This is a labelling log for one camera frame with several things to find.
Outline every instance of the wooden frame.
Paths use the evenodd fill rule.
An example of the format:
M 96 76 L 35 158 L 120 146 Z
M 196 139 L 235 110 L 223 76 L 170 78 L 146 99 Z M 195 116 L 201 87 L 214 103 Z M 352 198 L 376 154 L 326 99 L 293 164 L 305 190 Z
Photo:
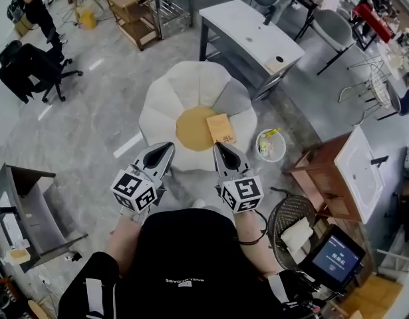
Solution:
M 160 39 L 148 0 L 107 0 L 117 27 L 141 51 L 144 45 Z

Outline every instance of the screen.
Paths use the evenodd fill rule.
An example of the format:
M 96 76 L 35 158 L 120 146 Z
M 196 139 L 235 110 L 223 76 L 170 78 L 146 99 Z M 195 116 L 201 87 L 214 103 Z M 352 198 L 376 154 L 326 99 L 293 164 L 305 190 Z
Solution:
M 312 262 L 336 280 L 344 282 L 358 263 L 358 257 L 333 235 Z

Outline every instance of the monitor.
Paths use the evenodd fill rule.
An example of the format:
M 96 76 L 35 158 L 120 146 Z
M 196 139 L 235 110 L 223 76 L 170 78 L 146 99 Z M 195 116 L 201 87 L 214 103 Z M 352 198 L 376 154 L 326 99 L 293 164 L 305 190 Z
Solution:
M 330 225 L 299 268 L 327 288 L 342 293 L 365 251 L 336 225 Z

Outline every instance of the black backpack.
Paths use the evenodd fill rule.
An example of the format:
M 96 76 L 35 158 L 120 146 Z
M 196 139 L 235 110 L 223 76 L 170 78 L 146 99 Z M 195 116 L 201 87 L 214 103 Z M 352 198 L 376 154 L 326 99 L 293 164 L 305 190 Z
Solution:
M 13 23 L 17 23 L 21 20 L 21 17 L 24 14 L 24 7 L 24 3 L 21 6 L 18 0 L 12 0 L 10 5 L 7 7 L 6 16 Z

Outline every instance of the wicker chair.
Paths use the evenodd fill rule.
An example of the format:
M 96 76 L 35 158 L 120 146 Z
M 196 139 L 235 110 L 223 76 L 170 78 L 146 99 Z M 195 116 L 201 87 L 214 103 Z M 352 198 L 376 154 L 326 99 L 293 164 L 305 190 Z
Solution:
M 312 203 L 303 196 L 294 195 L 287 190 L 271 187 L 272 190 L 285 193 L 286 197 L 272 210 L 268 220 L 268 237 L 278 263 L 289 270 L 299 271 L 283 240 L 281 234 L 285 229 L 294 225 L 298 220 L 306 217 L 311 227 L 315 224 L 315 209 Z M 309 238 L 311 250 L 318 243 L 318 236 L 314 232 Z

